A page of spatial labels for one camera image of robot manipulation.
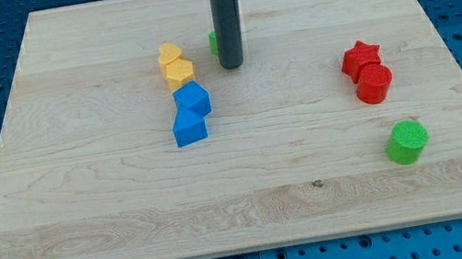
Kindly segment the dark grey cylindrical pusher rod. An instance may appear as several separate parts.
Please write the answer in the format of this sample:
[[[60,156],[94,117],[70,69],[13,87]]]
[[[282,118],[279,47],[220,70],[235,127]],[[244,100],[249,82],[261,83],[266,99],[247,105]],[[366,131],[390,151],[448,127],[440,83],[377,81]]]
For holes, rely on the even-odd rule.
[[[239,0],[209,0],[220,65],[239,68],[243,62]]]

